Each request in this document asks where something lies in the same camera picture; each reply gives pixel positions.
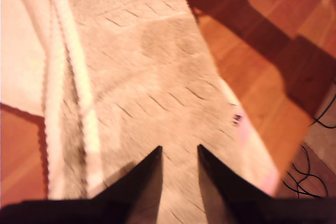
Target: beige towel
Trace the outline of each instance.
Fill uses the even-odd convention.
[[[206,223],[198,144],[274,191],[274,164],[255,131],[253,141],[241,141],[234,123],[241,109],[185,0],[50,0],[49,12],[49,198],[92,197],[158,145],[158,223]]]

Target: wooden floor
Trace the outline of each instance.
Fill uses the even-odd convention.
[[[285,174],[336,75],[336,0],[187,0]],[[1,107],[1,205],[46,197],[43,119]]]

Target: black object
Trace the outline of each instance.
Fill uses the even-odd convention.
[[[197,152],[208,223],[336,223],[336,199],[273,199],[235,174],[203,145],[197,147]],[[159,170],[157,167],[162,168],[161,146],[93,199],[24,201],[1,209],[0,223],[125,223],[131,218],[143,192],[151,191],[157,184],[151,181]],[[201,173],[208,176],[215,188],[212,192],[219,193],[225,208],[222,205],[208,207]],[[208,199],[216,203],[214,198],[212,195]],[[214,220],[213,209],[222,213],[219,214],[222,218],[211,222]]]
[[[335,198],[273,199],[235,174],[203,145],[199,145],[197,151],[199,164],[218,189],[236,223],[336,223]]]
[[[158,146],[93,199],[23,201],[1,209],[0,223],[125,223],[161,160]]]

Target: towel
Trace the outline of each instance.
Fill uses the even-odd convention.
[[[158,223],[206,223],[198,144],[264,192],[275,191],[274,163],[219,77],[185,0],[16,2],[38,50],[2,49],[2,70],[11,62],[29,77],[24,89],[7,72],[3,102],[45,117],[50,199],[93,197],[158,145]],[[11,55],[37,64],[13,63]],[[24,101],[11,100],[20,92]]]

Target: black cable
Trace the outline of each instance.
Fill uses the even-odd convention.
[[[336,128],[336,125],[335,126],[327,126],[327,125],[325,125],[324,123],[322,123],[322,122],[320,122],[318,120],[316,122],[319,123],[319,124],[321,124],[323,127],[327,128],[327,129],[334,129],[334,128]]]
[[[283,184],[285,185],[285,186],[287,186],[288,187],[288,189],[290,189],[290,190],[292,190],[292,191],[294,191],[294,192],[296,192],[296,193],[299,193],[299,194],[303,194],[303,195],[309,195],[309,196],[311,196],[311,194],[307,194],[307,193],[304,193],[304,192],[302,192],[302,191],[297,191],[297,190],[295,190],[295,189],[293,189],[293,188],[291,188],[289,185],[287,185],[284,181],[282,181],[283,182]]]
[[[310,158],[309,158],[309,154],[308,154],[307,149],[306,149],[304,146],[301,145],[301,147],[304,149],[304,151],[305,151],[305,153],[306,153],[306,157],[307,157],[307,161],[308,161],[308,172],[307,172],[307,173],[303,173],[303,172],[299,171],[299,170],[295,167],[294,164],[292,164],[293,167],[294,167],[294,169],[295,169],[298,173],[300,173],[300,174],[302,174],[302,175],[305,175],[305,177],[302,178],[301,180],[297,181],[297,180],[296,180],[296,179],[295,179],[289,172],[287,172],[287,174],[288,174],[288,175],[295,181],[295,183],[296,183],[296,190],[293,189],[293,188],[291,188],[290,186],[288,186],[284,181],[282,181],[283,184],[284,184],[287,188],[289,188],[290,190],[296,192],[296,193],[298,194],[298,198],[300,198],[300,194],[308,195],[308,196],[311,196],[311,197],[314,197],[314,198],[322,198],[322,197],[319,196],[319,195],[315,195],[315,194],[312,194],[312,193],[306,191],[306,190],[300,185],[301,182],[303,182],[304,180],[306,180],[308,177],[312,176],[312,177],[315,177],[315,178],[317,178],[319,181],[322,182],[322,184],[323,184],[323,186],[324,186],[324,189],[325,189],[326,197],[328,197],[328,196],[329,196],[329,192],[328,192],[327,186],[325,185],[325,183],[323,182],[323,180],[322,180],[320,177],[318,177],[318,176],[316,176],[316,175],[314,175],[314,174],[310,174],[311,166],[310,166]]]
[[[307,158],[307,161],[308,161],[308,171],[307,171],[307,174],[305,175],[305,177],[302,178],[302,179],[300,179],[300,180],[298,181],[298,183],[297,183],[297,185],[296,185],[296,190],[297,190],[297,191],[299,190],[299,185],[300,185],[300,183],[303,182],[304,180],[306,180],[306,179],[309,177],[308,174],[310,174],[310,168],[311,168],[311,167],[310,167],[310,159],[309,159],[308,152],[307,152],[306,148],[305,148],[303,145],[301,145],[301,147],[302,147],[302,148],[304,149],[304,151],[306,152],[306,158]]]
[[[334,129],[334,128],[336,128],[336,125],[335,125],[335,126],[327,126],[327,125],[325,125],[324,123],[322,123],[322,122],[320,121],[320,119],[321,119],[321,118],[324,116],[324,114],[330,109],[330,107],[332,106],[332,104],[334,103],[335,100],[336,100],[336,93],[335,93],[333,99],[330,101],[330,103],[329,103],[328,106],[326,107],[326,109],[322,112],[322,114],[321,114],[318,118],[314,118],[314,117],[313,117],[314,122],[312,122],[311,126],[312,126],[313,124],[315,124],[315,123],[319,123],[319,124],[321,124],[323,127],[328,128],[328,129]]]

